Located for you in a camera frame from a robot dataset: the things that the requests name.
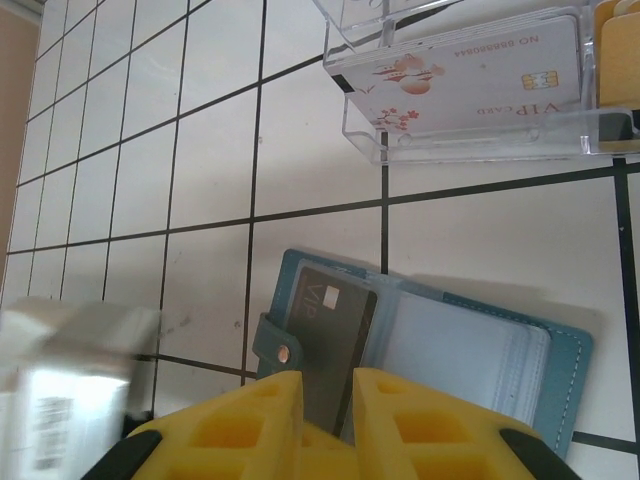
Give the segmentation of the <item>clear acrylic card box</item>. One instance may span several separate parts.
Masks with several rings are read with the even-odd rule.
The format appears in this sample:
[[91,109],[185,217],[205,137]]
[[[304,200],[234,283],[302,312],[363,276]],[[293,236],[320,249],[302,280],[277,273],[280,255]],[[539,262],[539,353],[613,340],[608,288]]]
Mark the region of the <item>clear acrylic card box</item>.
[[[313,0],[326,21],[323,65],[353,52],[387,45],[393,24],[424,6],[453,0]],[[390,165],[409,162],[495,162],[556,160],[589,156],[640,154],[640,110],[636,119],[639,136],[634,140],[600,142],[599,116],[632,110],[601,108],[596,83],[594,47],[595,7],[602,0],[586,0],[579,16],[581,105],[571,112],[546,114],[528,123],[474,129],[394,134],[376,130],[344,96],[343,135],[371,162]]]

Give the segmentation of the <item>blue leather card holder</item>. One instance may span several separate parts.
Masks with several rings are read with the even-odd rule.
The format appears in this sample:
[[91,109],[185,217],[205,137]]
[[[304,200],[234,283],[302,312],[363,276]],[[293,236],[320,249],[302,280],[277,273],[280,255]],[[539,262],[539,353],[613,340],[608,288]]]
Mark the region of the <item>blue leather card holder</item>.
[[[358,278],[378,294],[357,367],[512,417],[566,456],[593,350],[588,332],[304,251],[284,253],[271,307],[260,317],[252,346],[259,377],[302,373],[302,347],[285,324],[297,272],[307,263]],[[354,439],[352,391],[337,437]]]

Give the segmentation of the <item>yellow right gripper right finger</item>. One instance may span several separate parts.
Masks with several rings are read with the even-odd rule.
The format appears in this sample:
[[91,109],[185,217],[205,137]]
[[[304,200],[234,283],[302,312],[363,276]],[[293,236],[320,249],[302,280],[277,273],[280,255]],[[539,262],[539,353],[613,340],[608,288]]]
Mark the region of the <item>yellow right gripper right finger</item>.
[[362,480],[533,480],[500,435],[526,424],[373,368],[353,371]]

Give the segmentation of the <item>black VIP card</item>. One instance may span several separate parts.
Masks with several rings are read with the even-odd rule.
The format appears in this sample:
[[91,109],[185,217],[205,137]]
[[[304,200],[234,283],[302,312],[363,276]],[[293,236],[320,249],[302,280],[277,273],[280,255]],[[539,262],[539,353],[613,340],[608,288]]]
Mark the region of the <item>black VIP card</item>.
[[304,416],[334,436],[344,429],[377,304],[358,278],[311,263],[297,272],[285,327],[302,347]]

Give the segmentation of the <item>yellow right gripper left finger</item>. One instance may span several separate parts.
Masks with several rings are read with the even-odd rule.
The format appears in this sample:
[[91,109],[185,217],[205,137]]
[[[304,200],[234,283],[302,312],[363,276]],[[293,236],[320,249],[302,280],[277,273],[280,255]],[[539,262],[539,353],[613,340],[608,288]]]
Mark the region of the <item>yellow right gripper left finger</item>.
[[298,480],[302,426],[301,373],[274,374],[137,428],[162,440],[132,480]]

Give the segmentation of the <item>gold card stack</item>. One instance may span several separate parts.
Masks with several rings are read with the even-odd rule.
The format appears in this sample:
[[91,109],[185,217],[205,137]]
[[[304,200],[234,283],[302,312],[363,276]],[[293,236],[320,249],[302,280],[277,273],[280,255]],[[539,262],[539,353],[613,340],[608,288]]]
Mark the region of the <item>gold card stack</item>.
[[640,110],[640,0],[602,0],[593,20],[599,106]]

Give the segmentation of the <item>white VIP card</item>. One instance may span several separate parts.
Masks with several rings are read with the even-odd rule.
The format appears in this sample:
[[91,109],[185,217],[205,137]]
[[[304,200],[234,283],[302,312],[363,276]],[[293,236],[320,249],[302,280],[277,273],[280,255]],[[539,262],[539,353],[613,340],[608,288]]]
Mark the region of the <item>white VIP card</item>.
[[326,69],[378,131],[510,126],[581,105],[579,16]]
[[527,26],[561,14],[578,17],[586,0],[453,0],[424,6],[393,24],[391,41],[336,60],[343,65],[359,65],[418,48],[479,40],[483,37]]

